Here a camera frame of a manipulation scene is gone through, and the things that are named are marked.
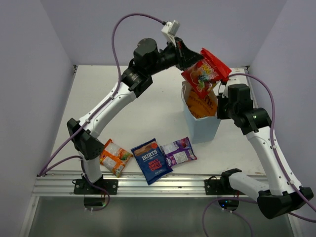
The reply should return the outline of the yellow Kettle chips bag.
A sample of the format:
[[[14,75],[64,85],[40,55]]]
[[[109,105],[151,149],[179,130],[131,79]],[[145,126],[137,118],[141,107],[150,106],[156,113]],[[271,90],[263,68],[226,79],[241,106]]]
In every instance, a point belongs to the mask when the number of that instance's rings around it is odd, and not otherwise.
[[[214,117],[217,113],[217,98],[214,91],[211,91],[201,99],[193,89],[191,89],[186,101],[189,111],[196,119]]]

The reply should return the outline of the red gummy candy bag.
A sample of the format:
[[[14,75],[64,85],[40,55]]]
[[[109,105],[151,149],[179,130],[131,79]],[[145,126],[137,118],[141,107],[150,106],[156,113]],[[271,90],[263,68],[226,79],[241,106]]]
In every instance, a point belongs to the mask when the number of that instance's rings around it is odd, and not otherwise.
[[[219,81],[228,78],[232,70],[207,49],[202,48],[200,54],[203,59],[182,72],[181,76],[203,99]]]

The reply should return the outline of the light blue paper bag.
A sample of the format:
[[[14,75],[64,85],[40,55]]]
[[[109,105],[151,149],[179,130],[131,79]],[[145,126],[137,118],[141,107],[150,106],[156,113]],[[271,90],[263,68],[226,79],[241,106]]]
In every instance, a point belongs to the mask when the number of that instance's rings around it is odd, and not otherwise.
[[[214,117],[195,118],[189,111],[187,99],[191,91],[191,86],[186,82],[182,82],[181,99],[183,102],[183,113],[190,134],[190,142],[199,144],[210,142],[214,139],[220,125],[220,120]]]

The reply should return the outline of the blue Burts chips bag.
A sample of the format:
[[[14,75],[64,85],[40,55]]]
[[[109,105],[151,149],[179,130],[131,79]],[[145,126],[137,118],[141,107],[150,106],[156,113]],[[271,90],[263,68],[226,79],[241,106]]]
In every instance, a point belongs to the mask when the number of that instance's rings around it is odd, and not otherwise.
[[[152,139],[131,149],[148,185],[153,184],[162,176],[172,172],[156,139]]]

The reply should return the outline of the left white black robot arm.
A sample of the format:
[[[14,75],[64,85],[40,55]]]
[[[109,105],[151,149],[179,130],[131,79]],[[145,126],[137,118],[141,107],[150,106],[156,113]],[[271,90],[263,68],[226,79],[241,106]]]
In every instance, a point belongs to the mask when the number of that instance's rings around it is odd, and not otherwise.
[[[104,145],[98,137],[105,126],[153,83],[153,75],[173,66],[185,71],[201,59],[203,56],[188,49],[179,37],[175,38],[175,42],[167,43],[165,49],[158,49],[152,38],[142,39],[128,68],[119,74],[119,81],[112,92],[79,120],[69,119],[67,129],[75,149],[83,158],[85,188],[90,193],[97,194],[103,187],[98,157]]]

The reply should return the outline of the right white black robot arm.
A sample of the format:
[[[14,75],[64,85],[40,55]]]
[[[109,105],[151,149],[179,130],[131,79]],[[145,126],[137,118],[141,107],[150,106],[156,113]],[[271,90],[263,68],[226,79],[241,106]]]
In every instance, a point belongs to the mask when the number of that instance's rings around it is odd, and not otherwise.
[[[227,84],[218,96],[218,118],[232,119],[254,148],[266,174],[268,184],[261,183],[240,169],[221,174],[222,192],[237,190],[257,202],[262,214],[273,219],[301,208],[314,197],[310,187],[303,187],[292,173],[282,151],[273,137],[269,114],[254,108],[250,88],[244,83]]]

